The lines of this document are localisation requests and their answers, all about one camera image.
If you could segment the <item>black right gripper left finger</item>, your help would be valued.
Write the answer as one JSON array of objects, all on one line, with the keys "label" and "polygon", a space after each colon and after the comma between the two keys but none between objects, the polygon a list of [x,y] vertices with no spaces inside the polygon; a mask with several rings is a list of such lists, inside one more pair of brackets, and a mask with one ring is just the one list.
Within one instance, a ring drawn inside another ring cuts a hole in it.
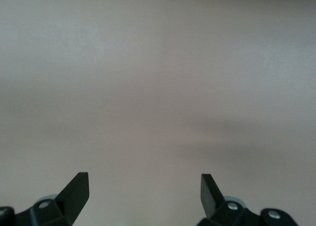
[{"label": "black right gripper left finger", "polygon": [[72,226],[89,199],[89,177],[79,172],[55,197],[14,215],[15,226]]}]

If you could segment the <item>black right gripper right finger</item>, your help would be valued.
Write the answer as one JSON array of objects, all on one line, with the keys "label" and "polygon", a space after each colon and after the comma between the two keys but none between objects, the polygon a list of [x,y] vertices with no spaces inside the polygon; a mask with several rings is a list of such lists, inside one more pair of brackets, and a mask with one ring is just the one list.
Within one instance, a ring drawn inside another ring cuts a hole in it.
[{"label": "black right gripper right finger", "polygon": [[200,199],[206,217],[198,226],[259,226],[260,216],[235,200],[226,200],[210,174],[201,175]]}]

